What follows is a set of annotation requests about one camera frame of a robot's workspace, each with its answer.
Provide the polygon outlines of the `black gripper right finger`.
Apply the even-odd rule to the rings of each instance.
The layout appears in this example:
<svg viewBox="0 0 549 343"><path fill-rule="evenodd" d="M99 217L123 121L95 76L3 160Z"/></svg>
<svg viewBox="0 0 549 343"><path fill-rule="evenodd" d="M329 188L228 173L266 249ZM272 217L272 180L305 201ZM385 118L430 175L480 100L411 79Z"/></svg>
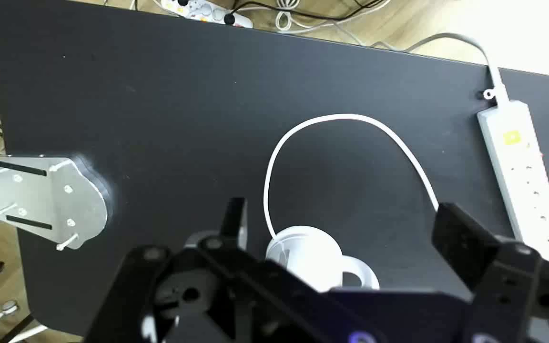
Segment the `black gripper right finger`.
<svg viewBox="0 0 549 343"><path fill-rule="evenodd" d="M453 201L440 201L430 243L470 291L476 291L486 270L497 259L503 245L512 240L489 232L482 222Z"/></svg>

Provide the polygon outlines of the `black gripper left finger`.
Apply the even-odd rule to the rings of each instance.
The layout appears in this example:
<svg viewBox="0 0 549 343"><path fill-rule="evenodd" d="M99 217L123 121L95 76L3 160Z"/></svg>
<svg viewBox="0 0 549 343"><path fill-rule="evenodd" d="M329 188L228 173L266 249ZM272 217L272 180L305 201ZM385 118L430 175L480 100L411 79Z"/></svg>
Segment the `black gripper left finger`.
<svg viewBox="0 0 549 343"><path fill-rule="evenodd" d="M247 201L244 198L228 200L219 234L240 249L247 247Z"/></svg>

